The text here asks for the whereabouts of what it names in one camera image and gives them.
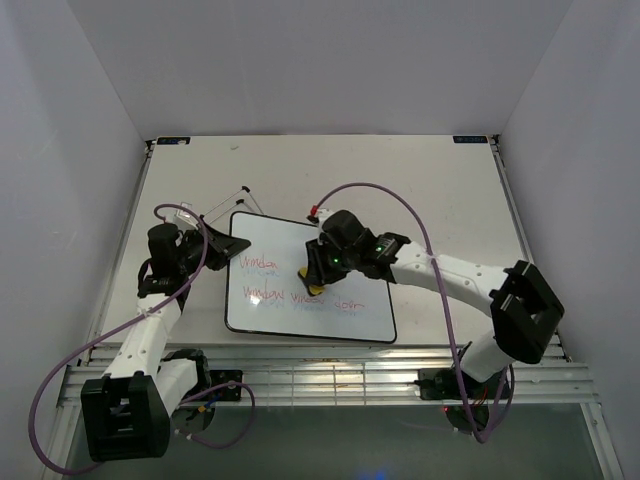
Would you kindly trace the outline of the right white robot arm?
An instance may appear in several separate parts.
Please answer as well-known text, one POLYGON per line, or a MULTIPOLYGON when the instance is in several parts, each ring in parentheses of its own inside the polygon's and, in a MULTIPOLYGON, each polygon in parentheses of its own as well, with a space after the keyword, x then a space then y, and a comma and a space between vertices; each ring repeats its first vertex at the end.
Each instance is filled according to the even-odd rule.
POLYGON ((406 236, 374 234, 347 210, 314 208, 309 219, 318 233, 305 244, 307 265, 299 277, 310 295, 358 272, 371 280, 442 293, 490 318, 491 331, 466 348, 451 373, 454 390, 464 397, 476 396, 513 362, 539 363, 565 314, 533 263, 497 267, 433 255, 406 236))

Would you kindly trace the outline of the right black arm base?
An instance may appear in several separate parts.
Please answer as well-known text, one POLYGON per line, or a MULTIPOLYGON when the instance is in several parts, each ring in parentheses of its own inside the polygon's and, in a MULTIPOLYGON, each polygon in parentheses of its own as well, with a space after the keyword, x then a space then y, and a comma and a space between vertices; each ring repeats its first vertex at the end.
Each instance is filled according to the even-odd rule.
MULTIPOLYGON (((511 396, 509 376, 511 368, 492 375, 485 382, 478 382, 469 375, 462 373, 462 379, 469 401, 494 398, 499 388, 502 388, 500 400, 511 396)), ((435 369, 419 369, 417 379, 413 381, 418 386, 422 400, 461 400, 462 394, 458 385, 454 367, 435 369)))

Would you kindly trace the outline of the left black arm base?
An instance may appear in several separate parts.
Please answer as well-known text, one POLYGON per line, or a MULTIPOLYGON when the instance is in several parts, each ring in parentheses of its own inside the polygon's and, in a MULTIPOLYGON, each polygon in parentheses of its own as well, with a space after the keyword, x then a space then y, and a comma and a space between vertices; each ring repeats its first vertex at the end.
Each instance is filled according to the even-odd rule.
POLYGON ((213 387, 216 387, 216 390, 198 397, 197 401, 205 403, 240 401, 242 388, 238 387, 238 384, 243 381, 243 376, 244 372, 239 369, 210 370, 209 377, 202 382, 198 382, 195 387, 187 392, 182 401, 213 387))

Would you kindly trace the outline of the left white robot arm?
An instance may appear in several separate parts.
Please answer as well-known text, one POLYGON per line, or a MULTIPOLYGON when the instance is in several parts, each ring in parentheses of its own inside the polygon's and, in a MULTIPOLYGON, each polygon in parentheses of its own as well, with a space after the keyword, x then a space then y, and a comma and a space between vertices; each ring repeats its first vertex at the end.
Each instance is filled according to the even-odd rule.
POLYGON ((181 318, 189 280, 206 267, 225 268, 250 241, 204 222, 166 222, 147 233, 149 258, 138 273, 137 313, 104 374, 88 380, 81 405, 95 462, 161 457, 169 445, 171 415, 183 398, 201 399, 212 387, 202 351, 164 352, 181 318))

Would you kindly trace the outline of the yellow whiteboard eraser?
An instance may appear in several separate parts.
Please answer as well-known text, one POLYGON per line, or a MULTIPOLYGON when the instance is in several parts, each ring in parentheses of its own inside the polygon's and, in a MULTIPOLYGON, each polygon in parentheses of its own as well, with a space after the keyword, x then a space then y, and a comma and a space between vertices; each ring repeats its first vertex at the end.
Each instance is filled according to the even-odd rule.
POLYGON ((303 283, 307 295, 310 297, 317 297, 324 293, 325 288, 323 286, 317 286, 311 283, 308 279, 308 269, 306 267, 302 267, 298 270, 298 278, 303 283))

